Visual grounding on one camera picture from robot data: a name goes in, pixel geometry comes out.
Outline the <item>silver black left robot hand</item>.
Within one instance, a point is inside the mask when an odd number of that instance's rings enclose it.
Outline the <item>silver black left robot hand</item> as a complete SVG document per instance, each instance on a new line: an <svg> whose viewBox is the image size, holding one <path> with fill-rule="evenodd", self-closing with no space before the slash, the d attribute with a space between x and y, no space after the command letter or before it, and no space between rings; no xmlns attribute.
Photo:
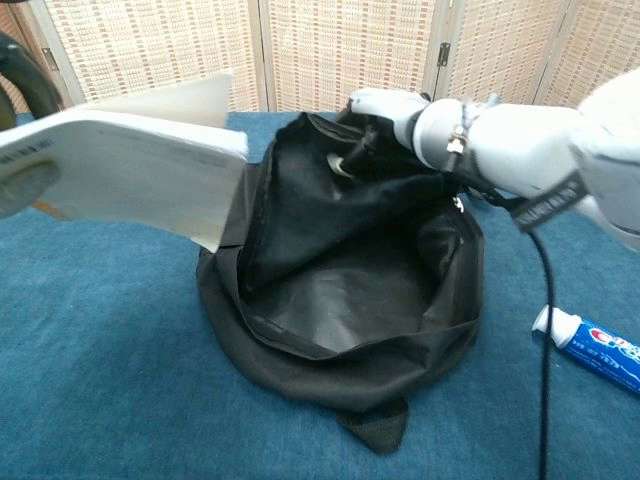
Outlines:
<svg viewBox="0 0 640 480"><path fill-rule="evenodd" d="M44 161L1 177L1 218L13 216L36 202L54 185L61 170L53 161Z"/></svg>

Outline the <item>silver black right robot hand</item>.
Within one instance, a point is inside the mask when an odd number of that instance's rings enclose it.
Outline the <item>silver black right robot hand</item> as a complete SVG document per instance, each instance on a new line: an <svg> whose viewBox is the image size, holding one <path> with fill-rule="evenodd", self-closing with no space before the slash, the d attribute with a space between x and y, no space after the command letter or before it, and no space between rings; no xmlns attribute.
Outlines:
<svg viewBox="0 0 640 480"><path fill-rule="evenodd" d="M347 153L329 153L329 167L337 175L355 178L377 147L387 143L415 154L415 125L430 103L431 97L425 92L372 87L356 90L335 120L361 130L362 137Z"/></svg>

